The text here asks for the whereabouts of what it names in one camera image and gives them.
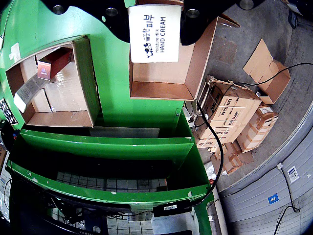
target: stacked cardboard boxes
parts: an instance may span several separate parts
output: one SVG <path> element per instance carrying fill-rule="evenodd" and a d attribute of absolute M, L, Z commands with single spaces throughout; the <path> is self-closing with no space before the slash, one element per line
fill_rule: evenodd
<path fill-rule="evenodd" d="M 248 124 L 261 100 L 250 89 L 232 86 L 232 83 L 212 78 L 203 109 L 208 122 L 219 136 L 221 143 L 234 142 Z M 193 131 L 198 148 L 217 146 L 211 131 L 201 117 L 195 120 Z"/>
<path fill-rule="evenodd" d="M 278 119 L 278 113 L 264 103 L 260 105 L 248 125 L 237 137 L 243 152 L 248 152 L 258 147 Z"/>
<path fill-rule="evenodd" d="M 223 153 L 223 171 L 226 171 L 227 174 L 230 174 L 241 166 L 254 161 L 252 153 L 243 153 L 237 141 L 234 141 L 234 143 L 224 144 Z M 219 152 L 219 148 L 215 148 L 215 153 L 211 156 L 211 162 L 215 171 L 217 172 L 221 164 L 221 153 Z"/>

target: cardboard tray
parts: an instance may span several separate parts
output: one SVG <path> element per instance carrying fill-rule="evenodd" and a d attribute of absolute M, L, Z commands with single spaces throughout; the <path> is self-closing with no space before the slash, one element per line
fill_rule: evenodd
<path fill-rule="evenodd" d="M 67 77 L 67 82 L 57 75 L 55 77 L 57 80 L 51 81 L 55 83 L 53 85 L 55 89 L 49 88 L 52 86 L 52 83 L 49 83 L 44 91 L 37 93 L 21 115 L 28 125 L 92 127 L 98 116 L 100 104 L 87 36 L 53 42 L 13 64 L 6 71 L 12 95 L 37 73 L 36 59 L 40 60 L 59 47 L 73 49 L 73 61 L 61 70 L 61 74 Z"/>

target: cardboard box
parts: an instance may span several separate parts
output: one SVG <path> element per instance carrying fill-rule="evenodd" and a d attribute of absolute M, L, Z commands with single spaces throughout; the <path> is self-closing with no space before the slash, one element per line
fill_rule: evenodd
<path fill-rule="evenodd" d="M 224 144 L 223 152 L 224 152 L 223 171 L 226 171 L 227 174 L 230 174 L 235 170 L 239 169 L 241 166 L 249 164 L 254 161 L 252 153 L 251 152 L 243 153 L 236 141 L 234 141 L 234 143 Z M 215 152 L 212 155 L 211 162 L 213 164 L 215 171 L 218 172 L 221 163 L 220 152 Z"/>
<path fill-rule="evenodd" d="M 73 37 L 53 42 L 12 65 L 6 76 L 12 94 L 37 74 L 36 60 L 58 48 L 73 50 L 71 62 L 39 90 L 24 113 L 28 125 L 58 127 L 92 127 L 100 104 L 93 72 L 89 39 Z"/>
<path fill-rule="evenodd" d="M 197 117 L 195 125 L 201 125 L 203 123 L 202 117 Z M 228 137 L 233 132 L 233 127 L 216 127 L 213 128 L 217 136 L 219 137 L 221 143 L 227 143 Z M 198 148 L 211 148 L 218 146 L 217 140 L 215 139 L 213 133 L 209 128 L 206 127 L 206 124 L 203 124 L 199 127 L 195 127 L 192 131 L 192 134 L 195 138 L 195 142 Z"/>
<path fill-rule="evenodd" d="M 38 77 L 50 81 L 72 58 L 73 50 L 61 47 L 38 61 Z"/>
<path fill-rule="evenodd" d="M 226 142 L 235 141 L 261 103 L 250 89 L 240 86 L 233 86 L 224 95 L 231 84 L 212 78 L 203 105 L 210 117 L 208 122 L 213 128 L 229 128 Z"/>
<path fill-rule="evenodd" d="M 227 136 L 228 136 L 229 128 L 231 127 L 213 128 L 215 133 L 219 137 L 221 143 L 227 143 L 228 141 Z M 192 131 L 192 135 L 195 138 L 195 143 L 198 148 L 211 148 L 211 147 L 218 146 L 217 140 L 215 139 L 213 134 L 211 134 L 206 139 L 201 139 L 199 135 L 197 134 L 197 131 L 194 129 Z"/>
<path fill-rule="evenodd" d="M 243 69 L 256 83 L 261 83 L 270 79 L 285 68 L 284 65 L 273 59 L 268 47 L 263 39 L 261 39 Z M 259 88 L 267 94 L 266 96 L 260 96 L 260 99 L 265 104 L 274 104 L 289 81 L 289 71 L 285 70 L 269 82 L 259 85 Z"/>
<path fill-rule="evenodd" d="M 245 153 L 258 147 L 274 126 L 278 116 L 278 113 L 274 112 L 271 107 L 262 103 L 237 137 L 242 152 Z"/>
<path fill-rule="evenodd" d="M 226 16 L 217 17 L 195 44 L 179 46 L 178 62 L 133 64 L 130 61 L 131 98 L 194 100 L 205 73 L 217 24 L 239 27 Z"/>

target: barcode label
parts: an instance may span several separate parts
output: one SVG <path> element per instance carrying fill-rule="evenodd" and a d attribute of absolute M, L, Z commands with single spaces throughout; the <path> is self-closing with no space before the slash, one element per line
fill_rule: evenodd
<path fill-rule="evenodd" d="M 177 209 L 177 205 L 172 205 L 172 206 L 168 206 L 168 207 L 164 207 L 164 210 L 171 210 L 171 209 Z"/>

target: small red box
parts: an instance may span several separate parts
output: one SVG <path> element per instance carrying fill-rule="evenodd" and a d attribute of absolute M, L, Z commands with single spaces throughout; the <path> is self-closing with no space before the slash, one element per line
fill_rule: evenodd
<path fill-rule="evenodd" d="M 73 50 L 61 47 L 38 61 L 38 77 L 50 81 L 72 58 Z"/>

